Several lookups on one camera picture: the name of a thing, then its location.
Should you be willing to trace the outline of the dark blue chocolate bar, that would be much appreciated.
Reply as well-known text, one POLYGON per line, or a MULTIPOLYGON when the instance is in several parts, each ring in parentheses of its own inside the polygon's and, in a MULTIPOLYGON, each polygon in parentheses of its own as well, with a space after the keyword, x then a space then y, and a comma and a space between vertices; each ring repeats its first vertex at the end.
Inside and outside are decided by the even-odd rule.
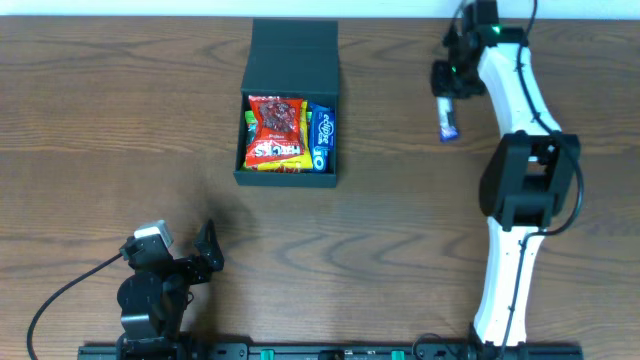
POLYGON ((459 137, 456 126, 454 103, 452 98, 437 97, 437 110, 440 126, 440 140, 445 143, 459 137))

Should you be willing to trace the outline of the yellow snack bag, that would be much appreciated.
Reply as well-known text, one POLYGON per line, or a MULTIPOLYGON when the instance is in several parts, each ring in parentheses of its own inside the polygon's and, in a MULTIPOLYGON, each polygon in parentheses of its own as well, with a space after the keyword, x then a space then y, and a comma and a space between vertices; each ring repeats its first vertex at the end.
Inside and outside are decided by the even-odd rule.
POLYGON ((296 156, 287 160, 266 162, 254 167, 246 165, 246 152, 242 163, 242 169, 247 171, 262 171, 262 172, 306 172, 312 168, 311 151, 308 140, 308 122, 307 122, 307 101, 303 100, 300 116, 300 127, 302 144, 305 148, 305 153, 301 156, 296 156))

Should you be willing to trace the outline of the blue Eclipse mint pack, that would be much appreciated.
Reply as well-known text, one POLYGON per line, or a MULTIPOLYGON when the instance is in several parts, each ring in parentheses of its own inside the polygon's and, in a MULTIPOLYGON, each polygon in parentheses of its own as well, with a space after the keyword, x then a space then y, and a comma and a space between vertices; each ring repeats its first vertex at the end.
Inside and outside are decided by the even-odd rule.
POLYGON ((335 114, 330 108, 314 106, 311 118, 311 144, 314 149, 335 148, 335 114))

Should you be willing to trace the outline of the Haribo gummy bag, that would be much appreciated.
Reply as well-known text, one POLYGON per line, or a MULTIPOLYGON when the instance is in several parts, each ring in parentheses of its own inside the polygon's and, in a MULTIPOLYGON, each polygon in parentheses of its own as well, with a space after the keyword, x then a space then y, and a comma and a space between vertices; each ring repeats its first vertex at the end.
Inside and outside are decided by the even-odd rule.
POLYGON ((244 117, 247 126, 246 146, 249 146, 256 136, 258 122, 252 110, 247 110, 244 117))

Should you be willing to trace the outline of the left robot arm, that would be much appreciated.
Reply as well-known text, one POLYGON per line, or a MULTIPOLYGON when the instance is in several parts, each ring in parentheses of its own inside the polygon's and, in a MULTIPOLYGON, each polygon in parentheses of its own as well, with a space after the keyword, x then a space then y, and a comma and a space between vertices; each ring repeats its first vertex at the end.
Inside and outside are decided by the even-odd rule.
POLYGON ((214 222, 201 227, 194 246, 198 253, 174 258, 173 238, 158 220, 136 229, 120 248, 134 274, 119 287, 117 301, 124 333, 116 342, 118 359, 205 359, 208 352, 181 330, 184 312, 193 300, 190 287, 208 283, 224 268, 214 222))

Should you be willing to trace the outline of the blue Oreo cookie pack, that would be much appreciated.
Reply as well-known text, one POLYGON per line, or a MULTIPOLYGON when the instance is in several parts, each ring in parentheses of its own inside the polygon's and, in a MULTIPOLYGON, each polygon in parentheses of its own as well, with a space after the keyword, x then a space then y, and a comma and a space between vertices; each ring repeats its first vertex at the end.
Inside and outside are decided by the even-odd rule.
POLYGON ((328 159, 329 159, 329 154, 332 151, 327 151, 327 150, 323 150, 323 149, 314 149, 312 147, 311 144, 311 118, 312 118, 312 110, 314 106, 321 106, 319 104, 315 104, 315 103, 310 103, 309 107, 311 109, 311 117, 309 120, 309 146, 310 146, 310 150, 311 150, 311 155, 312 155, 312 171, 313 172, 326 172, 328 169, 328 159))

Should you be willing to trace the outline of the red Hacks candy bag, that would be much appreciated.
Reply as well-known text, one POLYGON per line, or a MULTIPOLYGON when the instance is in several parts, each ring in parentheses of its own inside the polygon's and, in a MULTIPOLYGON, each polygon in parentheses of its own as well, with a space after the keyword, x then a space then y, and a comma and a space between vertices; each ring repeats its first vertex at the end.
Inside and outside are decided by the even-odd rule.
POLYGON ((302 98, 251 95, 248 101, 257 126, 246 150, 247 166, 287 160, 305 153, 300 127, 302 98))

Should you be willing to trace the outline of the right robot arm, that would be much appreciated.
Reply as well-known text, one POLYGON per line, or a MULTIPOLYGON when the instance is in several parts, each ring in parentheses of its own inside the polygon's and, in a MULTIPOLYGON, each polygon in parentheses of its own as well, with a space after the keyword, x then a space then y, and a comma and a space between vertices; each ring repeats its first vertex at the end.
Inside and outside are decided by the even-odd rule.
POLYGON ((573 225, 585 192, 578 137, 561 130, 535 78, 531 30, 502 25, 494 1, 463 1, 430 78, 442 141, 458 134, 455 101, 488 95, 495 112, 500 141, 479 184, 489 255, 471 330, 477 354, 498 359, 523 355, 537 252, 573 225))

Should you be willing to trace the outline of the dark green box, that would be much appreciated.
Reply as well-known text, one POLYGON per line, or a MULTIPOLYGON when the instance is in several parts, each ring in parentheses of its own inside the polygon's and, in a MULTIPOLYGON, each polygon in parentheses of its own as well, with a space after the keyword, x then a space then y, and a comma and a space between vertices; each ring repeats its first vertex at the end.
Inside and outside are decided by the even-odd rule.
MULTIPOLYGON (((338 23, 326 20, 255 19, 240 87, 240 111, 250 109, 250 95, 296 97, 339 109, 341 90, 338 23)), ((321 173, 245 171, 247 126, 238 120, 234 178, 241 186, 334 188, 337 150, 321 173)))

